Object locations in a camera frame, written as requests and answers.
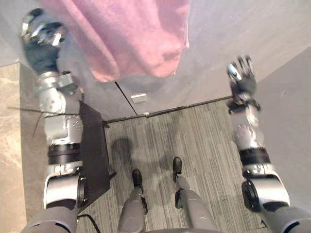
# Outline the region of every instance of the pink cloth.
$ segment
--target pink cloth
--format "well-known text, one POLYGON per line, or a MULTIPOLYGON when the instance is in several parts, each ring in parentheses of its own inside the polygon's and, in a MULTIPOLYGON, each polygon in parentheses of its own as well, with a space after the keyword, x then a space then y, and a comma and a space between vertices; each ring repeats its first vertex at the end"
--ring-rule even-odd
POLYGON ((188 47, 189 0, 40 0, 74 34, 96 79, 173 74, 188 47))

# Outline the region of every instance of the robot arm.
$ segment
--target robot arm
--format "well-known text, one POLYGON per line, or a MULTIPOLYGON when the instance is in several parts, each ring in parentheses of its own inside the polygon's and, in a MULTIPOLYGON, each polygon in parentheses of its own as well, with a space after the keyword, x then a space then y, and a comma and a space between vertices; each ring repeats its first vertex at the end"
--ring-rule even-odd
POLYGON ((291 207, 286 188, 270 162, 259 128, 260 105, 253 99, 256 80, 249 56, 239 57, 241 68, 228 65, 233 101, 227 106, 234 127, 234 141, 242 162, 245 206, 257 213, 274 233, 305 233, 311 230, 311 215, 291 207))
POLYGON ((75 233, 79 209, 87 202, 86 178, 80 158, 83 124, 79 115, 82 93, 69 72, 58 73, 56 59, 66 29, 42 9, 24 19, 22 43, 44 113, 49 164, 44 187, 44 210, 23 233, 75 233))

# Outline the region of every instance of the gray wall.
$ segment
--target gray wall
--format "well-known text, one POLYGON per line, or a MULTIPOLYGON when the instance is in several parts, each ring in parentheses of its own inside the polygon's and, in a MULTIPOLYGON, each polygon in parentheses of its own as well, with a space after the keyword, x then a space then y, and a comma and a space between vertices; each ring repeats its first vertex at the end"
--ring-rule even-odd
POLYGON ((125 77, 118 81, 138 114, 231 95, 226 65, 250 54, 262 80, 311 46, 311 1, 193 0, 189 13, 190 48, 184 50, 176 75, 166 79, 125 77))
POLYGON ((259 83, 261 127, 291 204, 311 212, 311 48, 259 83))
MULTIPOLYGON (((19 44, 21 20, 39 6, 36 0, 0 1, 0 66, 17 58, 25 63, 19 44)), ((132 103, 138 114, 228 96, 227 63, 249 53, 257 78, 263 79, 311 46, 310 15, 311 1, 305 0, 192 0, 190 48, 184 50, 176 75, 124 77, 118 83, 129 100, 132 94, 147 94, 146 102, 132 103)), ((114 83, 94 80, 73 38, 65 45, 60 66, 80 79, 86 102, 105 120, 135 115, 114 83)))

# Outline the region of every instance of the gray carpet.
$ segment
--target gray carpet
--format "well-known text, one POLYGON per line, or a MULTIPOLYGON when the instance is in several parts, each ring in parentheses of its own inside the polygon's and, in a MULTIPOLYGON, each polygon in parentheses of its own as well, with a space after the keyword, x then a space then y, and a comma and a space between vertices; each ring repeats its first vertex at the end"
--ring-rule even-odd
MULTIPOLYGON (((241 164, 231 132, 225 101, 110 124, 108 153, 118 174, 111 189, 84 212, 94 217, 103 233, 116 232, 122 205, 132 190, 131 170, 139 168, 149 207, 146 230, 187 227, 183 211, 174 207, 171 168, 173 158, 179 156, 183 175, 220 231, 268 232, 243 205, 241 164)), ((88 219, 82 219, 78 232, 95 230, 88 219)))

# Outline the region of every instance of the small metal plate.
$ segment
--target small metal plate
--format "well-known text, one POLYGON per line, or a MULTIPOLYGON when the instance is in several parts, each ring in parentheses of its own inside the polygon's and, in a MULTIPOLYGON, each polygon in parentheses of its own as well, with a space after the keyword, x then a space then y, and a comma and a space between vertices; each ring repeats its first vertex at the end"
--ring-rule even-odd
POLYGON ((134 103, 141 103, 147 101, 146 93, 132 94, 131 98, 134 103))

